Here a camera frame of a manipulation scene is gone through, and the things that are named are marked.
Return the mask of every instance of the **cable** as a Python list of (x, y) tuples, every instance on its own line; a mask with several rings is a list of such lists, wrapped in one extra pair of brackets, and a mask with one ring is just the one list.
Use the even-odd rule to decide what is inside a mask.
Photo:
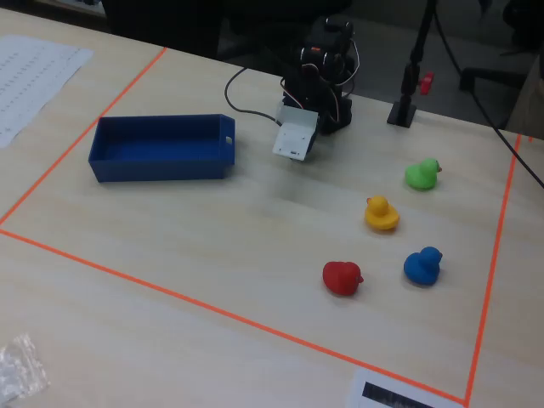
[(351, 95), (354, 92), (354, 90), (355, 90), (355, 78), (351, 80), (351, 89), (343, 97), (347, 98), (349, 95)]
[(229, 99), (229, 86), (230, 84), (236, 79), (236, 77), (238, 77), (243, 71), (245, 71), (247, 68), (242, 68), (241, 70), (239, 70), (238, 72), (236, 72), (232, 78), (229, 79), (229, 81), (227, 82), (227, 84), (225, 85), (224, 87), (224, 98), (227, 100), (227, 104), (229, 104), (229, 106), (234, 109), (235, 111), (237, 112), (241, 112), (241, 113), (251, 113), (252, 115), (259, 115), (259, 116), (262, 116), (262, 117), (266, 117), (267, 119), (270, 119), (272, 122), (275, 122), (278, 126), (281, 126), (281, 122), (278, 121), (277, 119), (273, 118), (272, 116), (270, 115), (267, 115), (266, 113), (262, 113), (262, 112), (257, 112), (256, 110), (247, 110), (247, 109), (238, 109), (237, 107), (235, 107), (234, 105), (232, 105), (232, 103), (230, 102), (230, 99)]
[(295, 98), (294, 96), (292, 96), (291, 93), (290, 93), (289, 91), (287, 91), (285, 85), (283, 84), (284, 81), (285, 81), (285, 78), (281, 78), (281, 80), (280, 80), (280, 86), (281, 86), (281, 88), (283, 89), (283, 92), (285, 92), (286, 95), (287, 95), (289, 98), (291, 98), (292, 100), (294, 100), (295, 103), (298, 105), (298, 107), (299, 107), (300, 109), (304, 109), (303, 104), (301, 104), (300, 102), (298, 102), (298, 99)]
[(355, 53), (357, 54), (357, 68), (355, 68), (354, 73), (351, 74), (351, 76), (348, 79), (346, 79), (344, 82), (337, 83), (338, 86), (342, 86), (348, 83), (349, 81), (351, 81), (353, 78), (355, 78), (355, 75), (357, 75), (357, 71), (359, 70), (359, 67), (360, 67), (360, 57), (359, 57), (359, 50), (357, 49), (357, 43), (353, 40), (353, 38), (350, 39), (349, 41), (351, 41), (351, 43), (354, 45)]
[(332, 90), (332, 88), (330, 88), (330, 87), (328, 87), (328, 88), (330, 89), (331, 94), (332, 94), (332, 96), (334, 98), (334, 102), (337, 105), (337, 120), (335, 121), (334, 119), (332, 119), (332, 116), (331, 116), (331, 119), (332, 119), (333, 122), (338, 123), (338, 122), (340, 122), (340, 107), (338, 106), (338, 98), (337, 98), (336, 94), (334, 93), (334, 91)]
[[(436, 23), (436, 29), (440, 34), (440, 38), (442, 38), (442, 43), (444, 43), (445, 50), (450, 56), (451, 63), (455, 66), (456, 71), (460, 76), (462, 74), (461, 67), (459, 66), (459, 64), (457, 64), (456, 57), (453, 55), (453, 52), (451, 51), (450, 44), (448, 43), (448, 40), (445, 37), (444, 31), (442, 30), (442, 25), (440, 24), (440, 20), (439, 20), (439, 14), (436, 10), (434, 10), (434, 22)], [(482, 115), (484, 115), (485, 120), (490, 124), (490, 126), (493, 128), (495, 133), (499, 136), (499, 138), (501, 138), (502, 142), (504, 142), (504, 144), (512, 152), (512, 154), (516, 157), (516, 159), (518, 159), (519, 164), (525, 167), (525, 170), (527, 170), (527, 172), (529, 172), (529, 174), (533, 177), (533, 179), (535, 179), (536, 182), (544, 189), (544, 183), (542, 183), (542, 180), (535, 174), (535, 172), (533, 172), (533, 170), (527, 165), (527, 163), (525, 163), (525, 161), (519, 156), (518, 152), (512, 147), (511, 144), (508, 143), (507, 139), (504, 137), (501, 131), (495, 126), (490, 116), (485, 111), (485, 108), (482, 106), (482, 103), (479, 101), (478, 97), (476, 96), (476, 93), (474, 93), (474, 91), (471, 90), (470, 94), (472, 95), (476, 105), (481, 110)]]

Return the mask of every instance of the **blue tray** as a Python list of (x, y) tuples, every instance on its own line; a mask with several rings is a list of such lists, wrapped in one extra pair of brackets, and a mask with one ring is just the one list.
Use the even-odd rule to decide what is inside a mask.
[(88, 162), (96, 179), (223, 179), (235, 164), (235, 121), (224, 115), (102, 117)]

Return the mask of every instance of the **microphone stand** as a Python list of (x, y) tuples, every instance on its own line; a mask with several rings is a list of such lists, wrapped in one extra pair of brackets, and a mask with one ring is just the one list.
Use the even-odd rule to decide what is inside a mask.
[(400, 96), (400, 100), (393, 104), (393, 108), (391, 108), (391, 112), (389, 113), (388, 123), (391, 125), (409, 128), (416, 113), (416, 106), (411, 104), (411, 96), (416, 92), (417, 85), (419, 84), (419, 63), (423, 59), (423, 48), (425, 47), (428, 31), (433, 22), (437, 3), (438, 0), (427, 0), (422, 24), (417, 33), (416, 45), (411, 50), (410, 62), (406, 64), (405, 74), (402, 79), (402, 85), (400, 86), (402, 95)]

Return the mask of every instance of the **rubber duck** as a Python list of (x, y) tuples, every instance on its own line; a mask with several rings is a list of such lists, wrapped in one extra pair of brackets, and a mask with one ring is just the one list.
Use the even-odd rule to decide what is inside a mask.
[(430, 190), (436, 185), (437, 173), (442, 171), (436, 159), (425, 159), (405, 171), (406, 183), (416, 190)]
[(399, 224), (400, 216), (382, 195), (376, 195), (366, 200), (366, 222), (376, 230), (392, 230)]
[(353, 262), (327, 262), (323, 268), (323, 282), (337, 295), (351, 296), (363, 282), (360, 268)]
[(441, 259), (442, 253), (438, 249), (427, 246), (405, 260), (405, 274), (418, 285), (433, 285), (439, 278)]

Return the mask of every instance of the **yellow rubber duck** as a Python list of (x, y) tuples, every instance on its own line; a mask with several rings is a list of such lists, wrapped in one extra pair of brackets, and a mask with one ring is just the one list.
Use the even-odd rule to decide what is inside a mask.
[(399, 224), (400, 215), (382, 195), (375, 195), (366, 200), (366, 222), (376, 230), (392, 230)]

